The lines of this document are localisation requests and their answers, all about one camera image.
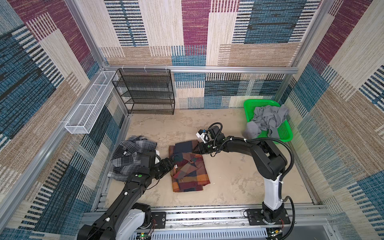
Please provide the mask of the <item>green plastic basket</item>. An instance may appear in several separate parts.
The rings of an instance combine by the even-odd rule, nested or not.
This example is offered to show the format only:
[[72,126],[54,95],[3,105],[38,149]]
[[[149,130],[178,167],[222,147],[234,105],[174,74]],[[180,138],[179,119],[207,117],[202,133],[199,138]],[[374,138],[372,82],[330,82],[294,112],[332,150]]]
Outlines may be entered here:
[[[244,110],[247,122],[254,118],[254,110],[256,107],[273,106],[280,107],[281,105],[273,100],[248,99],[244,101]],[[293,132],[287,120],[285,120],[277,129],[279,139],[282,142],[289,142],[293,139]]]

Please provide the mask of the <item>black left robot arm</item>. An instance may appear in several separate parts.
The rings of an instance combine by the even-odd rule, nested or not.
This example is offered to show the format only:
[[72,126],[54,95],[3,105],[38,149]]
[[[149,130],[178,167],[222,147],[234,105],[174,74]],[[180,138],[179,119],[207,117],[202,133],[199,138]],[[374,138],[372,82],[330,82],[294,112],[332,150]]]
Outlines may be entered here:
[[92,225],[84,225],[78,240],[124,240],[137,229],[151,225],[151,207],[138,204],[153,179],[160,180],[174,168],[174,160],[161,159],[156,152],[142,155],[140,168],[128,177],[112,205]]

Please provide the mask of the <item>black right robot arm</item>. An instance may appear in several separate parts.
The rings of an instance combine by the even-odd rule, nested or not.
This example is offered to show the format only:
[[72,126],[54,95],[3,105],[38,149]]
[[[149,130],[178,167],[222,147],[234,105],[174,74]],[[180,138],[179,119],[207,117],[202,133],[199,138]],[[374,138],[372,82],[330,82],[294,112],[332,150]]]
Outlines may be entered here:
[[196,135],[202,140],[194,148],[196,154],[218,154],[220,152],[241,153],[251,156],[259,174],[264,178],[265,196],[261,216],[266,224],[274,224],[284,211],[282,180],[289,170],[287,159],[276,146],[283,142],[273,138],[245,139],[222,133],[221,123],[211,125],[207,130],[199,130]]

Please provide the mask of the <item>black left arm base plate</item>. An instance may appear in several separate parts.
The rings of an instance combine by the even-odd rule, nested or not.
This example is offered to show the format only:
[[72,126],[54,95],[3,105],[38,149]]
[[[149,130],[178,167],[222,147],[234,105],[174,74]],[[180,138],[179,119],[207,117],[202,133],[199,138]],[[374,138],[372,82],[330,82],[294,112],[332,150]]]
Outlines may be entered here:
[[146,230],[149,229],[164,229],[166,227],[167,213],[166,212],[151,212],[145,213],[145,221],[142,225]]

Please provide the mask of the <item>aluminium mounting rail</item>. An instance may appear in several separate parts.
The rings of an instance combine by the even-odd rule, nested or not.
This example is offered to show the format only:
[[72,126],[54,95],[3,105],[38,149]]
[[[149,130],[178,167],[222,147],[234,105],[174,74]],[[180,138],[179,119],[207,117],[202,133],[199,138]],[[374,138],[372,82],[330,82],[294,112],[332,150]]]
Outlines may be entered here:
[[[245,212],[260,205],[154,207],[166,212],[164,229],[153,240],[265,240],[273,230],[286,234],[290,225],[250,226]],[[295,204],[296,217],[289,240],[340,240],[341,233],[324,205]]]

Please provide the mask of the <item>grey plaid long sleeve shirt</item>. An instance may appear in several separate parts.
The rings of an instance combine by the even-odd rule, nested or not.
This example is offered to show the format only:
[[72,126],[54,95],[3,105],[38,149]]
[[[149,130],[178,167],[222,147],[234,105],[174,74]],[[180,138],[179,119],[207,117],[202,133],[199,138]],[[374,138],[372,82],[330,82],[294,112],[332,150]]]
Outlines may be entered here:
[[146,152],[155,152],[157,143],[144,136],[130,136],[121,142],[112,157],[112,171],[109,177],[116,181],[126,182],[131,174],[141,167],[141,159]]

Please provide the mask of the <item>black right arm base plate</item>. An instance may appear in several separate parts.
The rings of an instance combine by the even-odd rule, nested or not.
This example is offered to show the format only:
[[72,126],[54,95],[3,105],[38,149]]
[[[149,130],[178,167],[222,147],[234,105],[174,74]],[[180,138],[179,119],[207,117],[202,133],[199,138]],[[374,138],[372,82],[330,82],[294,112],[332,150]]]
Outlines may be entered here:
[[271,226],[271,225],[290,225],[291,219],[286,209],[274,217],[272,220],[267,221],[262,209],[248,209],[245,212],[245,217],[248,218],[250,226]]

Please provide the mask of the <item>multicolour plaid long sleeve shirt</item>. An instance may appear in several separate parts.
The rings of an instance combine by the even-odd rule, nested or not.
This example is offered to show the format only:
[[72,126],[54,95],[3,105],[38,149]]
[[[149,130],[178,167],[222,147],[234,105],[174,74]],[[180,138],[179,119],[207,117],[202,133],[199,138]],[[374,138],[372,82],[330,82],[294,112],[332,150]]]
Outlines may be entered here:
[[194,153],[198,144],[199,141],[192,140],[169,146],[169,157],[174,161],[170,174],[175,193],[202,191],[210,184],[203,156]]

